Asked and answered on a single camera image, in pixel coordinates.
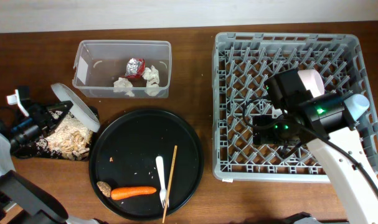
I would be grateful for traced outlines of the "grey plate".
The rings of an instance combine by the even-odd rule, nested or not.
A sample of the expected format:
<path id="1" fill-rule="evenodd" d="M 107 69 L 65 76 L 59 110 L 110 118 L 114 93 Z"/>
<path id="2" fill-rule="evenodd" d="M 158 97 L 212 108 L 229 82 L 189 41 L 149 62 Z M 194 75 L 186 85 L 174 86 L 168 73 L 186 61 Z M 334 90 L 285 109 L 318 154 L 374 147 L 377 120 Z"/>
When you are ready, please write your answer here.
<path id="1" fill-rule="evenodd" d="M 95 113 L 66 85 L 55 83 L 51 85 L 52 91 L 60 101 L 71 101 L 73 106 L 70 112 L 89 130 L 97 133 L 100 122 Z"/>

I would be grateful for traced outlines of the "rice and peanut leftovers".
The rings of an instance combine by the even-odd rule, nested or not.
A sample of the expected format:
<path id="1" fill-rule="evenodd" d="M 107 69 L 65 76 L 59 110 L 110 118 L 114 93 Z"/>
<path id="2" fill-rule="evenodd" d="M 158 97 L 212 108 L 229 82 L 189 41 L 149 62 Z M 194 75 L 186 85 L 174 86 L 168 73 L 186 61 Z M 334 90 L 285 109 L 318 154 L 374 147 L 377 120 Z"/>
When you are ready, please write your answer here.
<path id="1" fill-rule="evenodd" d="M 93 131 L 86 128 L 71 112 L 63 119 L 55 132 L 41 136 L 29 146 L 29 155 L 51 159 L 84 161 L 90 153 Z"/>

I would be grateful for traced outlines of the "pink bowl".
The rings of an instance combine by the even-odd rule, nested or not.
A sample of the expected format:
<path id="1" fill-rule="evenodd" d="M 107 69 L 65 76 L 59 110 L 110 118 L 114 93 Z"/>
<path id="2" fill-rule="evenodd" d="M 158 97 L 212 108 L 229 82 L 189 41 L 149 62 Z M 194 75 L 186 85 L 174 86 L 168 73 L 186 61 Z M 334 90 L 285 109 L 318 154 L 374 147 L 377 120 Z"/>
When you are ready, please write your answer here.
<path id="1" fill-rule="evenodd" d="M 314 98 L 325 94 L 324 83 L 316 70 L 299 70 L 298 75 L 305 88 L 311 92 Z"/>

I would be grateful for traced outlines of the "white tissue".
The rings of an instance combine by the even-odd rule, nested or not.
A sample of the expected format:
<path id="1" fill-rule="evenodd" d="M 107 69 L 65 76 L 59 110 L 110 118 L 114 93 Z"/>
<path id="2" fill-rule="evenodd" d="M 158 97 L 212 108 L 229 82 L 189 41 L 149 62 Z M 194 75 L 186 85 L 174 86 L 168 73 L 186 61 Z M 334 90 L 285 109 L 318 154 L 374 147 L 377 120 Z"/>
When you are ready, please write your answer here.
<path id="1" fill-rule="evenodd" d="M 158 70 L 155 68 L 154 65 L 150 66 L 150 67 L 146 67 L 144 69 L 144 72 L 142 74 L 142 77 L 144 80 L 146 80 L 146 85 L 147 86 L 152 86 L 152 85 L 155 85 L 155 84 L 159 84 L 160 82 L 160 79 L 159 79 L 159 72 Z"/>
<path id="2" fill-rule="evenodd" d="M 129 97 L 134 97 L 135 94 L 132 91 L 133 84 L 127 78 L 119 78 L 113 83 L 114 93 L 124 93 Z"/>

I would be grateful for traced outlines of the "red snack wrapper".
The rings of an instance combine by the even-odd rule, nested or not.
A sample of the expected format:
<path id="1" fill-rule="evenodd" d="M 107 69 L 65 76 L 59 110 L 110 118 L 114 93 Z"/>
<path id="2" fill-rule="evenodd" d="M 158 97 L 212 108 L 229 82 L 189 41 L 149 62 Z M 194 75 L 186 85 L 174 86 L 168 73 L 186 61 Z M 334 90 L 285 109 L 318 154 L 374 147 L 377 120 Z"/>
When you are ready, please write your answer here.
<path id="1" fill-rule="evenodd" d="M 140 78 L 145 69 L 143 58 L 131 58 L 126 64 L 125 78 Z"/>

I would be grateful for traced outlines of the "brown cookie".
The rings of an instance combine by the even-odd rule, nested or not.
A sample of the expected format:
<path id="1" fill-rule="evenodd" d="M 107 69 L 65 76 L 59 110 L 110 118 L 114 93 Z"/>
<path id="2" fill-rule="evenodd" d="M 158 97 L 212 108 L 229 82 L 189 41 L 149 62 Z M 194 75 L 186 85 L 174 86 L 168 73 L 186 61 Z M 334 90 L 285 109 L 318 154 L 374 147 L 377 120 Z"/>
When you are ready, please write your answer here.
<path id="1" fill-rule="evenodd" d="M 102 192 L 102 194 L 108 198 L 111 197 L 111 187 L 106 182 L 98 181 L 97 187 Z"/>

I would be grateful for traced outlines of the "light blue cup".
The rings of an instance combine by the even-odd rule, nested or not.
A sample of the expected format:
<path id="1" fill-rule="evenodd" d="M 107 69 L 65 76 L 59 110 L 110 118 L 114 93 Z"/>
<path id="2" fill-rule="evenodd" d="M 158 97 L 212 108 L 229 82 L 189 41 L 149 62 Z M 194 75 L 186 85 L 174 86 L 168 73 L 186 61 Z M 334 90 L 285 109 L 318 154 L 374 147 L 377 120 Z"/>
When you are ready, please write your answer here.
<path id="1" fill-rule="evenodd" d="M 353 94 L 344 100 L 344 104 L 355 121 L 357 121 L 370 107 L 369 100 L 362 94 Z"/>

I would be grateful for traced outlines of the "orange carrot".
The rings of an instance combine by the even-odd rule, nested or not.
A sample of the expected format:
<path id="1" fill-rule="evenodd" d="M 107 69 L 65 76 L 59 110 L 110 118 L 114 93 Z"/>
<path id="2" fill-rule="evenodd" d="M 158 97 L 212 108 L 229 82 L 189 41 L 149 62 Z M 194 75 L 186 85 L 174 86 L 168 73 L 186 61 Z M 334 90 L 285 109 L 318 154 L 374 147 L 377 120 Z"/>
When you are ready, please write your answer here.
<path id="1" fill-rule="evenodd" d="M 113 200 L 123 200 L 130 197 L 140 195 L 151 195 L 157 192 L 154 187 L 141 186 L 141 187 L 120 187 L 111 191 L 110 197 Z"/>

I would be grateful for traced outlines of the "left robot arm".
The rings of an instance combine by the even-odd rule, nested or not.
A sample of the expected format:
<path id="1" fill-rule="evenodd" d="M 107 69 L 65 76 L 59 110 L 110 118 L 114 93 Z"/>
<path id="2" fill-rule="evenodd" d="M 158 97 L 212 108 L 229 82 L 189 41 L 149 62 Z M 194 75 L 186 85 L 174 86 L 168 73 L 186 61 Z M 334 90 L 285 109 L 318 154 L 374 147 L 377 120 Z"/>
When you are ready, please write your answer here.
<path id="1" fill-rule="evenodd" d="M 9 105 L 16 105 L 24 119 L 7 128 L 0 120 L 0 221 L 7 212 L 18 205 L 22 211 L 11 219 L 11 223 L 96 223 L 96 219 L 84 220 L 70 216 L 62 204 L 53 196 L 18 174 L 12 155 L 40 137 L 55 132 L 62 120 L 72 113 L 86 128 L 97 132 L 100 123 L 93 111 L 66 85 L 51 86 L 59 99 L 53 105 L 33 103 L 29 88 L 20 86 L 14 94 L 7 96 Z"/>

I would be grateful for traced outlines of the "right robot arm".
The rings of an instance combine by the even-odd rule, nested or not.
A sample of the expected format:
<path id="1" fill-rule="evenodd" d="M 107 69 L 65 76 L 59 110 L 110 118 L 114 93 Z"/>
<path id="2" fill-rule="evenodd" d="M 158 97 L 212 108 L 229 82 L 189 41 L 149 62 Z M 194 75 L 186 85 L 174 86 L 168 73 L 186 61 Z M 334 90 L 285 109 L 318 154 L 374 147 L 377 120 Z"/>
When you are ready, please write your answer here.
<path id="1" fill-rule="evenodd" d="M 378 178 L 362 149 L 357 120 L 369 109 L 362 94 L 327 93 L 316 70 L 292 69 L 265 81 L 281 111 L 269 124 L 252 121 L 257 144 L 306 146 L 333 185 L 349 223 L 378 223 Z"/>

